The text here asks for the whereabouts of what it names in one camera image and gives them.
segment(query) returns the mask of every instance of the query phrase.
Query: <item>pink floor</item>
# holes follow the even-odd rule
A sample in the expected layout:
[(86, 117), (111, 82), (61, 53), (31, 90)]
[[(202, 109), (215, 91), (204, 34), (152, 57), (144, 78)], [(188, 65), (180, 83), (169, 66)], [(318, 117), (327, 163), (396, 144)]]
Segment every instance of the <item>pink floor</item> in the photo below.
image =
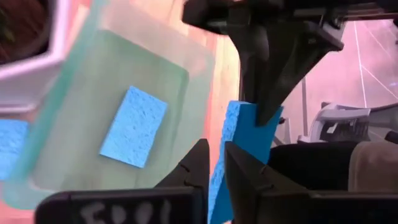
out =
[[(347, 23), (341, 52), (329, 53), (305, 77), (307, 105), (299, 84), (286, 99), (283, 115), (290, 118), (292, 141), (305, 133), (303, 108), (310, 129), (321, 102), (375, 107), (398, 102), (398, 29), (392, 21)], [(283, 127), (277, 136), (283, 138)]]
[(0, 223), (1, 224), (31, 224), (33, 212), (21, 211), (8, 207), (0, 200)]

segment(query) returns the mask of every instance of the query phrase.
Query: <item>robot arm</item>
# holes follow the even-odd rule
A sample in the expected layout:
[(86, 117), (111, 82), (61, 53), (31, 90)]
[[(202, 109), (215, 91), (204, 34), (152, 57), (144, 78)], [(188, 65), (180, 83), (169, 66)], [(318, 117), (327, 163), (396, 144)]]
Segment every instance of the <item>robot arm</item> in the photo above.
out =
[(182, 20), (229, 35), (241, 61), (239, 99), (257, 103), (262, 126), (328, 52), (343, 49), (346, 21), (396, 17), (394, 0), (188, 0)]

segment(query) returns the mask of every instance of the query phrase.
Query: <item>floor line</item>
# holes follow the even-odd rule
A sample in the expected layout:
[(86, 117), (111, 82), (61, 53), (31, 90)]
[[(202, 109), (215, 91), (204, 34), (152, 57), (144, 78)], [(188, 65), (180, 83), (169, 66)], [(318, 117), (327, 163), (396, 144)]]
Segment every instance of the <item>floor line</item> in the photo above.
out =
[(377, 137), (379, 137), (379, 138), (381, 138), (381, 139), (383, 139), (383, 140), (384, 140), (384, 138), (383, 138), (383, 137), (381, 137), (380, 135), (376, 134), (374, 131), (371, 131), (371, 130), (369, 130), (369, 132), (370, 132), (370, 133), (372, 133), (372, 134), (374, 134), (375, 136), (377, 136)]
[(380, 43), (380, 41), (378, 41), (378, 39), (374, 36), (374, 34), (373, 34), (373, 32), (371, 31), (371, 30), (369, 30), (369, 28), (365, 25), (365, 24), (363, 24), (363, 26), (366, 28), (366, 30), (369, 32), (369, 34), (371, 35), (371, 37), (376, 41), (376, 43), (381, 47), (381, 49), (383, 49), (383, 51), (388, 55), (388, 57), (391, 59), (391, 60), (393, 60), (392, 59), (392, 56), (390, 55), (390, 53), (387, 51), (387, 49), (385, 49), (384, 47), (383, 47), (383, 45)]
[(365, 71), (367, 71), (369, 74), (370, 74), (370, 76), (372, 76), (381, 86), (383, 86), (389, 93), (391, 93), (391, 95), (393, 95), (396, 99), (398, 99), (398, 97), (391, 91), (391, 90), (389, 90), (382, 82), (380, 82), (380, 80), (378, 79), (378, 78), (376, 78), (374, 75), (373, 75), (373, 73), (371, 73), (367, 68), (365, 68), (363, 65), (362, 65), (362, 68), (365, 70)]
[(366, 103), (365, 84), (364, 84), (364, 81), (363, 81), (361, 51), (359, 50), (358, 31), (356, 30), (356, 22), (355, 21), (354, 21), (354, 30), (355, 30), (356, 50), (358, 51), (359, 72), (361, 74), (363, 100), (364, 100), (365, 108), (367, 108), (368, 104)]

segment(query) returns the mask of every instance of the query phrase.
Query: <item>translucent plastic container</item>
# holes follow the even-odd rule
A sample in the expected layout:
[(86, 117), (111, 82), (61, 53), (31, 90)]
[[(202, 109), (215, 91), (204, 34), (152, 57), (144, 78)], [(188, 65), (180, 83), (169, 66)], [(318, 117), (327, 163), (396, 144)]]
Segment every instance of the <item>translucent plastic container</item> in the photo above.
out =
[[(3, 197), (33, 209), (63, 190), (152, 187), (201, 138), (214, 58), (128, 0), (91, 6)], [(144, 169), (99, 155), (130, 85), (168, 103)]]

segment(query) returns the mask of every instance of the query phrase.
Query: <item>sponge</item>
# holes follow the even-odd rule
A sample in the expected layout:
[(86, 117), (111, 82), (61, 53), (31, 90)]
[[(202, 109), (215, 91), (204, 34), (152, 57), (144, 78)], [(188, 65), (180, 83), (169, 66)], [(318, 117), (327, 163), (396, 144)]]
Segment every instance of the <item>sponge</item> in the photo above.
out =
[(9, 177), (24, 145), (29, 123), (0, 119), (0, 180)]
[(130, 86), (100, 154), (144, 168), (167, 103)]
[(275, 136), (282, 108), (266, 126), (255, 127), (255, 104), (231, 101), (225, 116), (220, 144), (220, 158), (211, 177), (208, 201), (208, 223), (220, 224), (233, 219), (232, 205), (224, 178), (224, 147), (226, 141), (253, 155), (263, 163), (268, 162), (271, 143)]

